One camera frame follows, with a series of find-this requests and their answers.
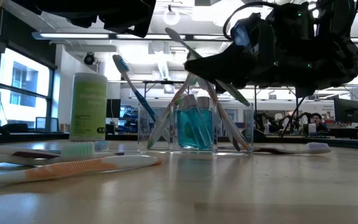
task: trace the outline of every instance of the ceiling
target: ceiling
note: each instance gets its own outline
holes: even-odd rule
[[[212,16],[209,15],[211,16],[211,20],[214,21],[194,21],[192,19],[193,16],[195,17],[196,15],[199,15],[198,17],[200,17],[201,15],[201,20],[203,18],[202,14],[199,14],[199,12],[196,11],[196,8],[194,7],[194,0],[182,0],[180,2],[173,1],[173,3],[167,0],[157,0],[157,5],[149,27],[149,34],[164,34],[165,27],[171,27],[180,34],[221,34],[222,27],[215,25],[215,23],[217,23],[216,17],[221,15],[218,19],[222,21],[222,19],[224,20],[228,14],[233,11],[233,9],[242,4],[240,0],[222,0],[221,2],[225,2],[227,4],[224,5],[224,7],[220,6],[216,13]],[[168,26],[163,19],[163,14],[167,10],[168,3],[172,4],[174,11],[180,12],[180,20],[178,24],[174,26]],[[2,6],[4,9],[40,32],[110,32],[103,29],[103,23],[101,21],[93,24],[88,29],[84,29],[74,26],[67,22],[65,18],[55,16],[53,14],[42,13],[41,16],[38,16],[23,7],[18,6],[11,0],[5,0]],[[358,15],[352,26],[351,34],[353,37],[358,37]],[[164,42],[168,45],[168,48],[172,46],[180,46],[180,44],[172,41]],[[144,74],[146,77],[147,75],[150,76],[153,70],[158,70],[157,62],[160,61],[160,58],[156,57],[155,54],[149,54],[149,45],[152,43],[150,40],[66,40],[59,43],[65,44],[66,49],[81,61],[89,49],[104,49],[103,52],[95,54],[97,57],[103,58],[106,57],[106,55],[109,56],[108,49],[113,46],[116,47],[116,52],[120,53],[129,62],[133,74]],[[201,55],[206,56],[219,53],[219,49],[223,43],[188,42],[188,44]],[[186,59],[186,52],[177,51],[173,55],[172,51],[170,51],[169,55],[166,55],[165,59],[167,60],[167,67],[169,70],[183,70],[183,62]]]

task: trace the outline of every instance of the window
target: window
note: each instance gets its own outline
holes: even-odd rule
[[[0,88],[1,125],[25,123],[35,128],[35,118],[47,115],[47,100]]]
[[[6,49],[1,56],[0,83],[23,90],[48,95],[50,70],[13,50]],[[12,102],[19,104],[20,95],[12,96]]]

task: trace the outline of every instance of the wooden table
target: wooden table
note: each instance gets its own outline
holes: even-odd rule
[[[136,143],[112,142],[111,149],[133,152]],[[157,155],[163,165],[0,186],[0,223],[358,223],[358,149]],[[0,173],[17,169],[0,164]]]

